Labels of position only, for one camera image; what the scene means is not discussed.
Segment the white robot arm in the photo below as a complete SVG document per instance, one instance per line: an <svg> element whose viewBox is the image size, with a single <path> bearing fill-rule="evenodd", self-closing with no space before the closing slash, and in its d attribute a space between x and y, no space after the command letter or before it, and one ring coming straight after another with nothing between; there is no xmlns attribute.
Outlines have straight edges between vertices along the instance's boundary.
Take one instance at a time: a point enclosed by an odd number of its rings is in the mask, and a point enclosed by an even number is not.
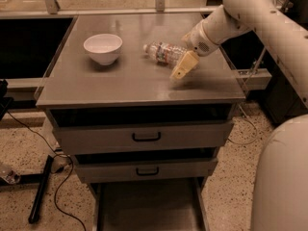
<svg viewBox="0 0 308 231"><path fill-rule="evenodd" d="M248 31L276 60L302 102L308 99L308 32L276 9L275 0L222 0L183 41L192 51L171 76L183 78L198 57ZM291 118L269 136L259 157L251 231L308 231L308 115Z"/></svg>

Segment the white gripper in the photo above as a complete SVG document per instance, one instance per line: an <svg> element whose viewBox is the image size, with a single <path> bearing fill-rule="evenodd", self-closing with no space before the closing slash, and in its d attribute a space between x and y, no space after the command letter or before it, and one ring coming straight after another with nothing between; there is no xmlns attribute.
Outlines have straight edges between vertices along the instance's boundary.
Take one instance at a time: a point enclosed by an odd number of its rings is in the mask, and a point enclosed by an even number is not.
<svg viewBox="0 0 308 231"><path fill-rule="evenodd" d="M175 80L184 78L196 67L199 63L199 56L208 56L218 49L220 32L212 22L203 19L186 33L182 40L190 50L182 55L172 70L170 78Z"/></svg>

